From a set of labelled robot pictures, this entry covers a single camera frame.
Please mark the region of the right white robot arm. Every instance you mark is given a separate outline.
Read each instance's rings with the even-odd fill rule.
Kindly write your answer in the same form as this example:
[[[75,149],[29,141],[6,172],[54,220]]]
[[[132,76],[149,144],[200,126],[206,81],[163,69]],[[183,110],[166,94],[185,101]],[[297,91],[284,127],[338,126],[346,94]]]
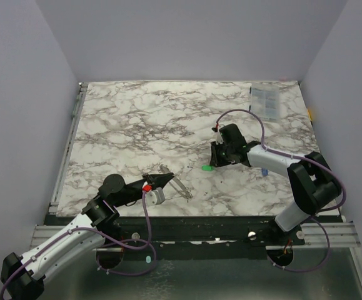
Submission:
[[[284,156],[265,150],[259,141],[247,142],[235,124],[214,127],[209,165],[220,168],[242,164],[267,169],[289,179],[293,202],[274,218],[268,228],[269,240],[282,244],[291,230],[318,213],[342,192],[341,184],[329,173],[329,166],[318,152],[305,156]]]

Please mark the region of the green tagged key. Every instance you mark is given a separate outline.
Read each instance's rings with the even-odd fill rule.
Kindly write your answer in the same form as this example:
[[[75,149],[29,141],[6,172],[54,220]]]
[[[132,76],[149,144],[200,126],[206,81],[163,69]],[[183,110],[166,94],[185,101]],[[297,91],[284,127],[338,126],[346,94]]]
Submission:
[[[210,165],[203,165],[203,166],[201,167],[201,169],[202,169],[203,171],[211,172],[211,171],[214,171],[214,170],[215,170],[215,167],[210,166]]]

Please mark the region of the clear plastic organizer box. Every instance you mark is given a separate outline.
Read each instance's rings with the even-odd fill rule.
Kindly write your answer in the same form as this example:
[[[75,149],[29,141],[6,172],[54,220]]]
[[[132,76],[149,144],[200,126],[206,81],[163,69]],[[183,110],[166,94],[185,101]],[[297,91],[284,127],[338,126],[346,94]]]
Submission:
[[[269,122],[280,119],[279,89],[272,84],[254,82],[250,88],[250,111]]]

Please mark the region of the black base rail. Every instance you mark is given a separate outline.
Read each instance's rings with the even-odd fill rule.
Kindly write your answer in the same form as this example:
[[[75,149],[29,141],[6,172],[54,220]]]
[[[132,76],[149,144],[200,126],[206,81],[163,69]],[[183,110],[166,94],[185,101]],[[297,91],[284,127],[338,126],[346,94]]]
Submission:
[[[284,233],[271,216],[151,217],[158,259],[266,259],[267,251],[304,244],[301,226]]]

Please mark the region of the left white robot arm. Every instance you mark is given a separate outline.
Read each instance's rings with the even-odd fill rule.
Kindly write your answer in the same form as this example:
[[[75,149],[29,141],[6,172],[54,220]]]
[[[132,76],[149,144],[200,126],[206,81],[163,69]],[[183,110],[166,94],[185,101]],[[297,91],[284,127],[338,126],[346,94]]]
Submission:
[[[107,176],[90,200],[67,226],[47,241],[22,255],[12,252],[3,260],[0,299],[9,293],[12,299],[37,299],[44,281],[83,253],[101,246],[142,251],[151,247],[152,229],[147,222],[148,238],[124,239],[118,224],[118,208],[135,201],[145,202],[147,193],[162,189],[174,174],[144,174],[127,184],[119,174]]]

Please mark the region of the aluminium side rail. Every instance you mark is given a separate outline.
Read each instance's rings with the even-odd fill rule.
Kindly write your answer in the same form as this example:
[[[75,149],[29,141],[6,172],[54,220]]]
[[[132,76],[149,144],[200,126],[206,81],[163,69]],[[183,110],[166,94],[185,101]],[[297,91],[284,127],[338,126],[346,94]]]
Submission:
[[[71,126],[69,129],[68,138],[66,140],[66,145],[64,147],[64,154],[61,160],[58,176],[54,185],[53,194],[48,206],[48,214],[56,214],[58,211],[59,200],[63,190],[64,181],[66,178],[67,168],[69,166],[69,160],[71,157],[71,151],[73,149],[73,143],[78,129],[79,120],[81,117],[81,112],[84,106],[84,100],[88,90],[88,82],[79,83],[79,92],[76,96],[76,101],[74,109],[71,115]]]

